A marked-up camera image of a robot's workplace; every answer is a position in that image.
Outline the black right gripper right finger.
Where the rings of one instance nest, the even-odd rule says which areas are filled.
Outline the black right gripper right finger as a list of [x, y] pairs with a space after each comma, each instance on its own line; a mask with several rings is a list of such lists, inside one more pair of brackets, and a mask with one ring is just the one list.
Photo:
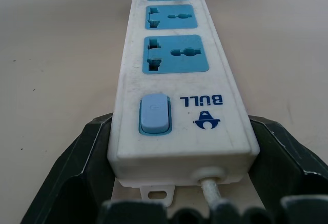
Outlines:
[[249, 117], [260, 152], [249, 176], [276, 224], [328, 224], [328, 165], [280, 123]]

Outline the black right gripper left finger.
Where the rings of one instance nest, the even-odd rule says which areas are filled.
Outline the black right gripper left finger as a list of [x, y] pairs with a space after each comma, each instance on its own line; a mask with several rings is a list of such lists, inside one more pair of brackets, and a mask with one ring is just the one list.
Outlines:
[[112, 114], [94, 118], [52, 166], [20, 224], [95, 224], [112, 196], [107, 159]]

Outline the white power strip blue sockets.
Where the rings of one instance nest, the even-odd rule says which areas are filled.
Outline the white power strip blue sockets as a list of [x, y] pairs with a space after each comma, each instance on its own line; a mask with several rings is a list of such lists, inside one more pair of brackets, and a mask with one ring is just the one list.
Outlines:
[[132, 0], [107, 158], [143, 200], [240, 181], [260, 148], [205, 0]]

